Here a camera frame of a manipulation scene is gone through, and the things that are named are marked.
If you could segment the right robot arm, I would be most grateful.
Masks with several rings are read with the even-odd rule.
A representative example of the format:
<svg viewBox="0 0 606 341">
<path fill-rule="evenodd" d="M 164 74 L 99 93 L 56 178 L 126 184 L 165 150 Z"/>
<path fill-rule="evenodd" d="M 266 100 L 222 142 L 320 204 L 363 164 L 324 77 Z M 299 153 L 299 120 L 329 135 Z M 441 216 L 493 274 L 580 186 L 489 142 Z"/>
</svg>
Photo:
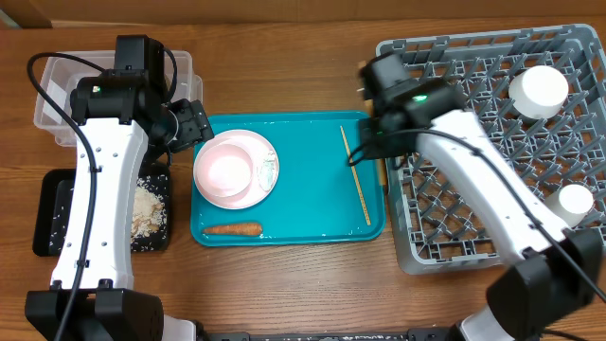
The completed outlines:
<svg viewBox="0 0 606 341">
<path fill-rule="evenodd" d="M 359 77 L 371 116 L 359 124 L 361 144 L 348 164 L 419 153 L 479 217 L 507 267 L 487 289 L 486 306 L 442 339 L 533 340 L 605 297 L 597 285 L 598 233 L 573 230 L 532 193 L 455 86 L 442 78 L 414 80 L 394 53 L 362 65 Z"/>
</svg>

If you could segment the white paper cup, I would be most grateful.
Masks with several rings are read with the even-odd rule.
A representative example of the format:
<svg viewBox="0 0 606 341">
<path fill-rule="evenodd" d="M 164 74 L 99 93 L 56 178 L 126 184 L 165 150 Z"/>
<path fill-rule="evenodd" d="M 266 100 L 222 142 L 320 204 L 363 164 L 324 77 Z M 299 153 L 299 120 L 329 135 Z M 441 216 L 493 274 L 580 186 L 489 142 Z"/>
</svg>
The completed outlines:
<svg viewBox="0 0 606 341">
<path fill-rule="evenodd" d="M 568 226 L 577 226 L 590 212 L 594 204 L 591 191 L 581 185 L 571 184 L 545 198 L 544 204 Z"/>
</svg>

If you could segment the pink bowl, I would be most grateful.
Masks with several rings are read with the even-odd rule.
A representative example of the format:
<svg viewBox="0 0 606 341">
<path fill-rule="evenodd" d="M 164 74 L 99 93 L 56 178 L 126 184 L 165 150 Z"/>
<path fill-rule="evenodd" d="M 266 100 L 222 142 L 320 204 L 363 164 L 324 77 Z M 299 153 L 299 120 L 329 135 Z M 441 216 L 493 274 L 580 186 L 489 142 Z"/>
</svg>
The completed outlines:
<svg viewBox="0 0 606 341">
<path fill-rule="evenodd" d="M 196 188 L 212 199 L 240 195 L 252 184 L 253 166 L 252 156 L 237 144 L 204 145 L 194 162 Z"/>
</svg>

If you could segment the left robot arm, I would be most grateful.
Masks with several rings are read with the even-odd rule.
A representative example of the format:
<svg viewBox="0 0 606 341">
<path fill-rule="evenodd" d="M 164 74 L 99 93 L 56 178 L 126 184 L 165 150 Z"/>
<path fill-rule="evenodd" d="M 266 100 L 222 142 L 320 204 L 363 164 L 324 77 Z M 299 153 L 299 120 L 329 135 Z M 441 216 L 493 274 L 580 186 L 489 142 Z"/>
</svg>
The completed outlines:
<svg viewBox="0 0 606 341">
<path fill-rule="evenodd" d="M 78 161 L 62 252 L 45 291 L 27 294 L 28 322 L 48 340 L 203 340 L 196 321 L 165 314 L 137 292 L 131 225 L 146 163 L 213 137 L 200 101 L 175 99 L 173 53 L 145 35 L 120 35 L 114 64 L 81 79 L 61 110 Z"/>
</svg>

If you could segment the white round bowl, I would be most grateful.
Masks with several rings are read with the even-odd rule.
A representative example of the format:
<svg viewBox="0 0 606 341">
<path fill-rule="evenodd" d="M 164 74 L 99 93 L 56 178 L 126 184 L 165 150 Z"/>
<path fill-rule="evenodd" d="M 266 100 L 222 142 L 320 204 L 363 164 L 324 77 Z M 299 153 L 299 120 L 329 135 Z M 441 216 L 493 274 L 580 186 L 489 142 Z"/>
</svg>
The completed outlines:
<svg viewBox="0 0 606 341">
<path fill-rule="evenodd" d="M 529 119 L 548 119 L 555 116 L 568 96 L 566 77 L 554 67 L 530 67 L 510 83 L 508 96 L 513 108 Z"/>
</svg>

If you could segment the rice and peanut scraps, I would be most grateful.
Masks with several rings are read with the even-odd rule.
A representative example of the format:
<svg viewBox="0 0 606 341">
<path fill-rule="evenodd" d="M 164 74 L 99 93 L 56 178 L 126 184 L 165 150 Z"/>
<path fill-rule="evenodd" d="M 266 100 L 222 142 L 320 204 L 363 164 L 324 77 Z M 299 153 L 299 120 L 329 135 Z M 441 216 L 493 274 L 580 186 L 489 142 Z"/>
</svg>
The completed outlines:
<svg viewBox="0 0 606 341">
<path fill-rule="evenodd" d="M 48 256 L 59 256 L 66 236 L 68 215 L 74 187 L 74 175 L 62 179 L 55 189 Z M 131 226 L 131 250 L 163 250 L 169 241 L 170 180 L 166 174 L 142 175 L 137 179 Z"/>
</svg>

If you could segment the wooden chopstick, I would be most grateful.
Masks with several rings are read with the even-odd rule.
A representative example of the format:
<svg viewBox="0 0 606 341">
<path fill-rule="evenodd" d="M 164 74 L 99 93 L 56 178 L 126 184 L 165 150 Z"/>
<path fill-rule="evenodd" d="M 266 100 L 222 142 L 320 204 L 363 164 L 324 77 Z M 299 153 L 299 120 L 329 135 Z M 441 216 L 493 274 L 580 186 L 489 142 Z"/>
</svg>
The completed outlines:
<svg viewBox="0 0 606 341">
<path fill-rule="evenodd" d="M 361 88 L 359 88 L 358 91 L 363 96 L 363 102 L 364 102 L 365 111 L 371 117 L 374 117 L 374 114 L 373 114 L 373 100 L 367 98 L 366 91 L 365 91 L 365 86 L 362 86 Z M 376 166 L 376 169 L 377 169 L 379 182 L 380 182 L 380 184 L 382 186 L 384 186 L 386 188 L 387 187 L 387 174 L 386 174 L 386 170 L 385 170 L 385 163 L 384 163 L 384 161 L 382 159 L 376 159 L 375 160 L 375 166 Z"/>
<path fill-rule="evenodd" d="M 345 130 L 344 130 L 343 126 L 340 126 L 340 132 L 341 132 L 341 136 L 342 136 L 342 139 L 343 139 L 343 142 L 344 142 L 344 146 L 345 146 L 345 149 L 346 149 L 346 153 L 347 153 L 347 156 L 348 156 L 348 160 L 349 160 L 349 158 L 351 157 L 351 152 L 350 152 L 350 148 L 349 148 L 349 145 L 348 145 L 347 135 L 345 133 Z M 361 204 L 361 207 L 362 207 L 362 211 L 363 211 L 364 216 L 365 216 L 366 225 L 370 226 L 371 225 L 371 220 L 370 220 L 370 216 L 369 216 L 369 213 L 368 213 L 368 210 L 367 210 L 367 206 L 366 206 L 366 203 L 365 203 L 365 197 L 364 197 L 364 194 L 363 194 L 363 191 L 362 191 L 362 188 L 361 188 L 361 184 L 359 182 L 358 173 L 356 171 L 355 166 L 350 166 L 350 169 L 351 169 L 351 173 L 352 173 L 352 176 L 353 176 L 353 179 L 354 179 L 355 187 L 356 187 L 356 190 L 357 190 L 357 193 L 358 193 L 358 196 L 359 196 L 359 200 L 360 200 L 360 204 Z"/>
</svg>

